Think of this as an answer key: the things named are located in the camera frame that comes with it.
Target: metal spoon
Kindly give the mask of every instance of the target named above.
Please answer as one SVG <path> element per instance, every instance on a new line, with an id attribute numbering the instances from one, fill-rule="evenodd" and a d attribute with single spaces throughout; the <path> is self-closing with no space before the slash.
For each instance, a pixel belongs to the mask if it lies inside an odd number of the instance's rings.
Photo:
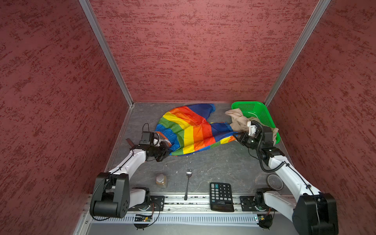
<path id="1" fill-rule="evenodd" d="M 192 176 L 192 170 L 191 169 L 188 169 L 187 172 L 185 173 L 188 177 L 188 182 L 187 182 L 187 189 L 185 190 L 185 196 L 184 196 L 184 200 L 187 201 L 188 199 L 188 183 L 189 183 L 189 178 Z"/>

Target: robotic arm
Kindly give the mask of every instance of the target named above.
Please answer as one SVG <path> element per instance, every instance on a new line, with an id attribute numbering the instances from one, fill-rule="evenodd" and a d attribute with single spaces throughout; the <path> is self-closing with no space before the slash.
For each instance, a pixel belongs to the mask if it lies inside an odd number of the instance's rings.
<path id="1" fill-rule="evenodd" d="M 162 161 L 169 152 L 166 140 L 161 140 L 154 132 L 143 132 L 140 144 L 132 142 L 128 156 L 109 172 L 101 172 L 95 181 L 90 203 L 90 215 L 123 218 L 135 205 L 149 206 L 148 188 L 129 188 L 129 179 L 147 159 Z"/>
<path id="2" fill-rule="evenodd" d="M 242 145 L 255 149 L 260 166 L 267 173 L 275 172 L 290 189 L 294 199 L 280 195 L 270 189 L 258 189 L 255 207 L 265 210 L 276 209 L 294 224 L 300 235 L 338 234 L 337 206 L 329 193 L 322 193 L 312 186 L 288 161 L 284 153 L 273 146 L 270 127 L 252 121 L 248 124 L 250 134 L 237 137 Z M 271 168 L 267 170 L 263 162 Z"/>

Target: black calculator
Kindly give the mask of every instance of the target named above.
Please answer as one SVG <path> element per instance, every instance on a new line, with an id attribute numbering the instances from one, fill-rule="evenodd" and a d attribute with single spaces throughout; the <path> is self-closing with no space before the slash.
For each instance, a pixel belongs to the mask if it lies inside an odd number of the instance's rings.
<path id="1" fill-rule="evenodd" d="M 209 184 L 210 209 L 220 212 L 234 212 L 231 185 L 229 183 Z"/>

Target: beige garment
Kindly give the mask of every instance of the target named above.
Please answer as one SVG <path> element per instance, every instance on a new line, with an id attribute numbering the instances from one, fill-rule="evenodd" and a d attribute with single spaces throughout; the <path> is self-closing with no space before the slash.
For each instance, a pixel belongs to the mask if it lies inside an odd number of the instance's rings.
<path id="1" fill-rule="evenodd" d="M 249 121 L 257 121 L 261 123 L 260 120 L 256 117 L 246 118 L 240 109 L 228 110 L 225 112 L 225 114 L 231 117 L 232 123 L 230 124 L 230 126 L 235 132 L 248 132 L 249 127 L 247 127 L 247 122 Z M 273 142 L 274 144 L 276 144 L 278 128 L 271 127 L 271 130 L 273 131 Z"/>

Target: yellow stripe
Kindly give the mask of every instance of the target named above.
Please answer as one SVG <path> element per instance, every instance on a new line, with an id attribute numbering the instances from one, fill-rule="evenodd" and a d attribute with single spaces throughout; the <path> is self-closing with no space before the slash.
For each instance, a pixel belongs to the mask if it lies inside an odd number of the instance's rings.
<path id="1" fill-rule="evenodd" d="M 163 115 L 163 117 L 166 118 L 168 121 L 172 121 L 172 122 L 178 124 L 183 130 L 191 126 L 186 121 L 184 121 L 181 118 L 178 118 L 177 116 L 173 115 L 170 112 L 165 113 L 165 115 Z"/>
<path id="2" fill-rule="evenodd" d="M 184 148 L 183 154 L 194 152 L 193 126 L 189 126 L 184 130 Z"/>
<path id="3" fill-rule="evenodd" d="M 231 136 L 221 139 L 221 144 L 227 144 L 230 140 Z"/>

